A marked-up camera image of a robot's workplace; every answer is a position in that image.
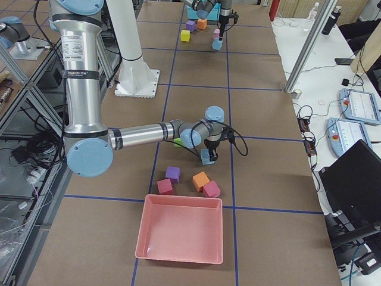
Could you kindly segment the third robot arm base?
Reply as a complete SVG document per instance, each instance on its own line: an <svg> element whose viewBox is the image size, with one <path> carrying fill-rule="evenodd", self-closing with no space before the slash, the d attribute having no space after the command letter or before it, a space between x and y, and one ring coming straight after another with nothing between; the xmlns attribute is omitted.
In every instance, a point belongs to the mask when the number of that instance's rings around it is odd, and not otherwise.
<svg viewBox="0 0 381 286"><path fill-rule="evenodd" d="M31 37L16 16L1 18L1 45L15 60L37 60L43 50L49 49L48 42Z"/></svg>

